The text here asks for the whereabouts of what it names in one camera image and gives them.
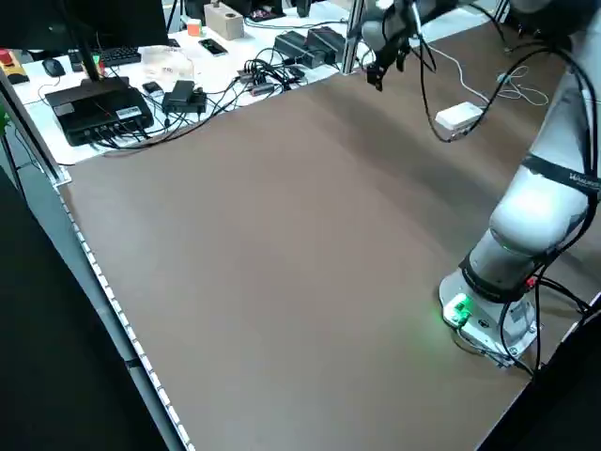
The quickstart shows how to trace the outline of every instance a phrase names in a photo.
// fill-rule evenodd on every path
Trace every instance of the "power adapter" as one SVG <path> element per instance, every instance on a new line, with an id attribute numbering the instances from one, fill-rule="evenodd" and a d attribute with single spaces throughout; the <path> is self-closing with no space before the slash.
<path id="1" fill-rule="evenodd" d="M 464 101 L 458 105 L 440 111 L 436 115 L 436 121 L 451 132 L 462 132 L 473 124 L 482 114 L 482 109 L 470 101 Z"/>

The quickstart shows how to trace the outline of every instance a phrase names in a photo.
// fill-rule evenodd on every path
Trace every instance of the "smartphone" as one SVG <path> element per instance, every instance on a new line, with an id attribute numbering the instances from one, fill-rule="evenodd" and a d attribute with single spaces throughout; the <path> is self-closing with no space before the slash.
<path id="1" fill-rule="evenodd" d="M 219 56 L 220 54 L 227 54 L 226 49 L 214 39 L 202 39 L 199 40 L 198 43 L 202 45 L 205 49 L 210 51 L 214 56 Z"/>

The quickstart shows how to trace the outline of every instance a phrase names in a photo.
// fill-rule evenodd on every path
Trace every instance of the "black power adapter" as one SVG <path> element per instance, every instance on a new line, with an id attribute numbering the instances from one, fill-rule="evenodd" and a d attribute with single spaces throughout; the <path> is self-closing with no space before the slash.
<path id="1" fill-rule="evenodd" d="M 314 69 L 325 63 L 327 52 L 307 45 L 303 35 L 289 31 L 275 37 L 273 48 L 278 52 L 293 58 L 294 63 Z"/>
<path id="2" fill-rule="evenodd" d="M 165 92 L 162 97 L 162 111 L 169 115 L 170 113 L 196 113 L 201 115 L 207 109 L 207 94 L 202 89 L 196 89 L 188 98 L 186 103 L 181 101 L 173 101 L 171 99 L 172 92 Z"/>
<path id="3" fill-rule="evenodd" d="M 328 26 L 311 28 L 307 33 L 305 42 L 308 46 L 321 49 L 324 52 L 326 64 L 335 64 L 342 61 L 345 38 Z"/>

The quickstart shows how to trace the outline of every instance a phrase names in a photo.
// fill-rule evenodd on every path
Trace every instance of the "brown mat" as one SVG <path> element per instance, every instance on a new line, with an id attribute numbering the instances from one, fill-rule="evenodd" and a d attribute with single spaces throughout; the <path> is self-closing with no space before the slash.
<path id="1" fill-rule="evenodd" d="M 510 64 L 488 26 L 437 45 L 475 88 Z M 438 61 L 433 112 L 471 99 Z M 545 109 L 501 100 L 443 145 L 417 68 L 382 94 L 336 76 L 71 168 L 62 194 L 196 449 L 466 450 L 525 384 L 454 344 L 436 290 Z M 561 72 L 540 58 L 529 82 L 551 93 Z M 591 296 L 578 252 L 555 274 Z M 547 355 L 576 315 L 547 292 L 544 306 Z"/>

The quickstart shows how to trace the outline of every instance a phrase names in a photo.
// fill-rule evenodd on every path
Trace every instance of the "robotic arm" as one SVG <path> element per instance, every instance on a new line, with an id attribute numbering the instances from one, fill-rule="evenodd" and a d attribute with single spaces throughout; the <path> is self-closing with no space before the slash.
<path id="1" fill-rule="evenodd" d="M 394 0 L 386 10 L 368 8 L 359 27 L 349 33 L 361 34 L 375 51 L 376 59 L 367 68 L 368 83 L 382 90 L 388 68 L 396 62 L 403 69 L 408 40 L 420 32 L 420 23 L 470 3 Z M 511 5 L 522 22 L 570 36 L 573 58 L 589 75 L 593 92 L 601 92 L 598 0 L 511 0 Z M 440 284 L 444 320 L 500 365 L 515 363 L 539 332 L 531 276 L 582 223 L 591 199 L 596 206 L 601 193 L 601 168 L 597 165 L 591 174 L 584 163 L 593 139 L 592 101 L 591 92 L 583 94 L 569 70 L 528 155 L 492 213 L 488 230 Z"/>

